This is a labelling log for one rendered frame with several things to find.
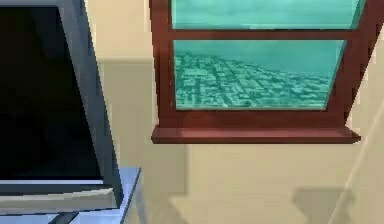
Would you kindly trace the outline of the red-brown framed window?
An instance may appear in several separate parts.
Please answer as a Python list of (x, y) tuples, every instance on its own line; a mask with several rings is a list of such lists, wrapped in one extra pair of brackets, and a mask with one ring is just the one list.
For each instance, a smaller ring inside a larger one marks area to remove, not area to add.
[[(182, 30), (174, 29), (171, 0), (149, 0), (158, 124), (155, 144), (353, 144), (361, 137), (347, 118), (384, 25), (384, 0), (367, 0), (352, 30)], [(331, 40), (346, 42), (324, 110), (176, 109), (175, 40)]]

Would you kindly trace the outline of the grey television set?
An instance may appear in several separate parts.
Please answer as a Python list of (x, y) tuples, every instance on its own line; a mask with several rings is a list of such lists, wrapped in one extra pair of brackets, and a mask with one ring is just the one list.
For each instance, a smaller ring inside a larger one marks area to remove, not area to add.
[(122, 200), (84, 0), (0, 0), (0, 215)]

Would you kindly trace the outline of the pale blue table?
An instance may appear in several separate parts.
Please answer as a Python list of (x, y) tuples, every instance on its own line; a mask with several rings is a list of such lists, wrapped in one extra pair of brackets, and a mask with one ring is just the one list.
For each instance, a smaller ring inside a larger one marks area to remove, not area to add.
[(67, 214), (32, 214), (0, 216), (0, 224), (124, 224), (130, 207), (136, 204), (139, 224), (147, 224), (145, 203), (142, 197), (141, 169), (121, 168), (123, 201), (119, 209), (88, 211)]

